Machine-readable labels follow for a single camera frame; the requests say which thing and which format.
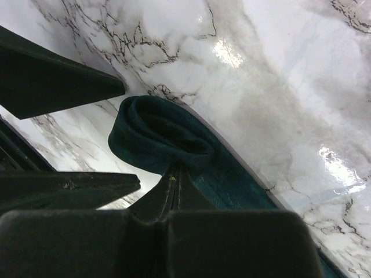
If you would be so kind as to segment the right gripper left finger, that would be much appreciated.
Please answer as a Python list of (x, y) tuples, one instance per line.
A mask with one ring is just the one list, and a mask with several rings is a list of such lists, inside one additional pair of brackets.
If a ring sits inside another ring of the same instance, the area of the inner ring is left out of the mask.
[(29, 209), (1, 214), (2, 277), (163, 277), (174, 183), (124, 210)]

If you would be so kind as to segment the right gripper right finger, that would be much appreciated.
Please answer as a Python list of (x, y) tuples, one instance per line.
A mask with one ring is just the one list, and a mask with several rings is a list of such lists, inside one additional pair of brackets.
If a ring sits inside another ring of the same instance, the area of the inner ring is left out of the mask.
[(192, 183), (169, 167), (175, 184), (165, 222), (163, 277), (322, 277), (304, 222), (287, 210), (185, 210)]

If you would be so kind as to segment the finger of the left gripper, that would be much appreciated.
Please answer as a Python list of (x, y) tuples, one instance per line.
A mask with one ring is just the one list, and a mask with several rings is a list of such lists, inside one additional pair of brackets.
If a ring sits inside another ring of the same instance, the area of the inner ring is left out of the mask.
[(1, 28), (1, 106), (15, 117), (32, 118), (124, 94), (117, 77)]
[(96, 209), (140, 189), (135, 174), (1, 173), (1, 214), (29, 209)]

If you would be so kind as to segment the dark green tie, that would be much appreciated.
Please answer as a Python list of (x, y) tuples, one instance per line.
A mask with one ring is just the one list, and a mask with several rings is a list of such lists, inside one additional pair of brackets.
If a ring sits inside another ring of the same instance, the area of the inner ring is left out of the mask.
[[(183, 167), (192, 183), (185, 210), (281, 210), (202, 122), (167, 100), (124, 99), (108, 144), (124, 162), (161, 177), (169, 167)], [(340, 277), (315, 249), (322, 277)]]

